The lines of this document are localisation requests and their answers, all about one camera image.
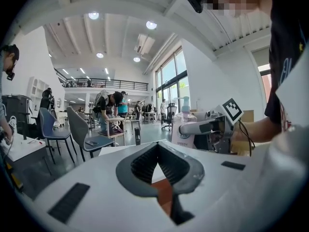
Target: wooden panel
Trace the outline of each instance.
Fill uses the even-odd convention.
[[[165,213],[169,216],[172,204],[172,186],[167,179],[152,184],[159,191],[158,202]]]

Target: balcony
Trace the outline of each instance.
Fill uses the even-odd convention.
[[[99,88],[118,88],[118,89],[131,89],[139,91],[148,91],[148,83],[131,82],[124,80],[108,80],[99,78],[76,78],[67,79],[56,69],[56,74],[63,87],[99,87]]]

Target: blue chair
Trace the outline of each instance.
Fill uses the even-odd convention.
[[[73,108],[70,106],[67,107],[67,113],[72,136],[76,141],[76,143],[79,145],[83,161],[85,161],[83,150],[89,152],[90,157],[93,158],[93,152],[101,150],[103,147],[110,146],[114,143],[113,139],[107,137],[102,136],[86,137],[89,132],[87,122],[83,118],[81,118],[76,112],[74,112]],[[86,144],[87,141],[94,141],[97,143],[97,145],[95,146],[88,145]]]
[[[70,152],[68,142],[67,142],[67,138],[70,137],[72,145],[73,145],[74,152],[77,155],[75,147],[74,147],[74,143],[73,143],[73,140],[72,140],[71,132],[68,131],[68,130],[54,131],[53,125],[54,125],[55,120],[56,120],[55,117],[52,116],[51,113],[46,108],[43,108],[43,107],[40,108],[40,121],[41,121],[42,135],[43,135],[44,138],[47,139],[48,149],[49,149],[50,155],[52,156],[53,162],[55,164],[53,152],[51,150],[52,147],[49,144],[49,140],[56,140],[59,155],[61,155],[61,153],[60,153],[58,141],[64,140],[65,143],[66,143],[66,146],[68,148],[68,152],[70,154],[70,157],[71,157],[73,163],[75,163],[74,159],[72,157],[72,154]]]

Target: man with glasses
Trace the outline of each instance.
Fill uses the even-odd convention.
[[[14,45],[5,45],[0,48],[0,126],[5,132],[9,142],[12,141],[13,132],[5,118],[2,104],[2,72],[7,74],[7,79],[12,81],[15,73],[14,67],[19,60],[19,49]]]
[[[295,66],[309,38],[307,0],[188,0],[196,12],[203,11],[206,4],[210,10],[238,17],[259,9],[270,16],[271,42],[269,49],[269,65],[272,88],[265,110],[266,118],[245,123],[249,136],[254,142],[268,142],[281,131],[289,128],[289,119],[283,105],[276,95],[277,88],[287,78]],[[235,126],[232,139],[245,141],[247,137]]]

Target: hand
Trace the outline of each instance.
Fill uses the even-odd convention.
[[[7,138],[9,141],[11,141],[11,140],[12,140],[12,136],[13,136],[13,132],[12,132],[11,127],[9,127],[8,130],[4,130],[4,133],[5,133],[6,138]]]

